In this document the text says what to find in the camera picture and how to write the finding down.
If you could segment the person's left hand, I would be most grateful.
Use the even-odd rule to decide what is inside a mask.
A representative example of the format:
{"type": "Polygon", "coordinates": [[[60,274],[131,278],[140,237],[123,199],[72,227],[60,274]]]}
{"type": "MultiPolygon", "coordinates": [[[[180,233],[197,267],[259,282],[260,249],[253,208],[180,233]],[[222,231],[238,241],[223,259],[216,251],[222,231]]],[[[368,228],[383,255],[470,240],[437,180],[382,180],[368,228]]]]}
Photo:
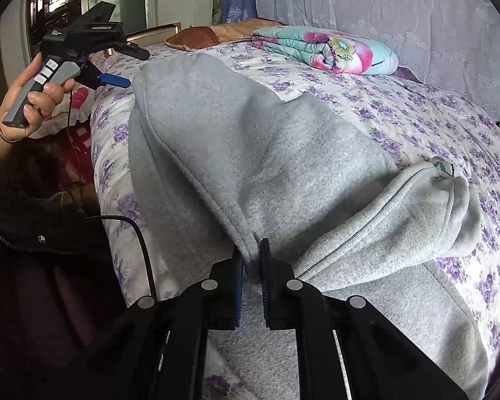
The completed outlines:
{"type": "Polygon", "coordinates": [[[72,61],[57,62],[57,58],[36,58],[13,81],[0,110],[6,111],[2,120],[5,126],[24,130],[24,137],[37,131],[44,118],[59,105],[74,85],[80,73],[72,61]]]}

